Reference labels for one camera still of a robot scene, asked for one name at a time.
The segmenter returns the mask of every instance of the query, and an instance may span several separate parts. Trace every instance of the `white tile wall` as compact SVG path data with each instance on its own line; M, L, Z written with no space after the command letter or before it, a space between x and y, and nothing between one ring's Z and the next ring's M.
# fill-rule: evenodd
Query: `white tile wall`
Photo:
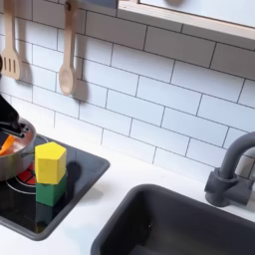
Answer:
M227 126L172 109L165 110L162 126L219 146L223 145L227 134Z
M59 30L58 50L64 52L64 31ZM109 65L113 44L95 38L76 35L75 56Z
M203 96L198 115L233 128L253 131L255 109Z
M189 138L176 132L133 120L130 137L185 155Z
M59 85L59 79L57 84L57 92L60 94L62 93ZM77 80L76 89L73 94L70 95L70 97L103 108L107 103L107 94L108 90L106 88Z
M176 62L171 82L190 90L237 102L244 79Z
M146 26L117 18L88 13L86 34L117 44L142 49Z
M22 117L203 182L255 130L254 41L90 3L79 3L77 87L62 95L64 2L16 1L22 81L3 77L0 93ZM0 14L0 51L4 34ZM249 177L254 158L236 172Z
M153 161L154 146L112 131L104 130L103 145L150 163Z
M83 80L134 96L138 75L95 62L84 61Z
M156 150L154 164L202 182L206 182L210 172L213 171L212 166L199 163L161 148Z
M84 103L81 103L80 119L125 135L130 131L131 118Z
M195 115L201 94L140 77L137 97Z
M113 91L108 93L107 108L157 126L160 125L163 115L162 106Z
M254 80L254 65L255 52L217 44L211 68Z
M145 50L169 58L209 67L215 43L148 27Z
M168 83L173 68L173 60L114 45L112 65Z

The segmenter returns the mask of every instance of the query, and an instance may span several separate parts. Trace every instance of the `sink basin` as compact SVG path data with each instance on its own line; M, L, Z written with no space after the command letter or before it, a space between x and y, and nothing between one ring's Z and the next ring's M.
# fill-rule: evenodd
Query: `sink basin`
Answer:
M255 223L155 185L132 189L92 255L249 255Z

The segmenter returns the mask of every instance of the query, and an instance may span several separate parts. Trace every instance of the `wooden utensil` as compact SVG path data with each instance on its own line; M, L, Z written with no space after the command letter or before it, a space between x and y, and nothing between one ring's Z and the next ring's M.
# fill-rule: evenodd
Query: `wooden utensil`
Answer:
M20 79L21 58L15 48L15 21L13 0L4 0L5 49L2 53L2 74L15 80Z
M75 89L77 80L74 70L76 0L68 0L65 4L65 11L64 63L60 70L59 82L63 94L68 96Z

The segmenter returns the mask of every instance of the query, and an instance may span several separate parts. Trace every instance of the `stacked blocks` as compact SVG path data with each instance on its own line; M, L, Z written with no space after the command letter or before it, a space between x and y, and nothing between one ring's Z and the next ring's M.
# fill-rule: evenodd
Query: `stacked blocks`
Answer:
M67 150L49 142L36 146L36 201L54 206L67 188Z

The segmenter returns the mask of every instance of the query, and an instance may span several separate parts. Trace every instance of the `gray faucet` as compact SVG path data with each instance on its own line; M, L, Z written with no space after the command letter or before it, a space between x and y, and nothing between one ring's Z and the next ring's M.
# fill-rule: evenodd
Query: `gray faucet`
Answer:
M246 180L235 174L242 154L255 146L255 131L236 139L228 148L220 168L215 168L205 186L206 200L217 207L225 207L230 201L247 205L254 179Z

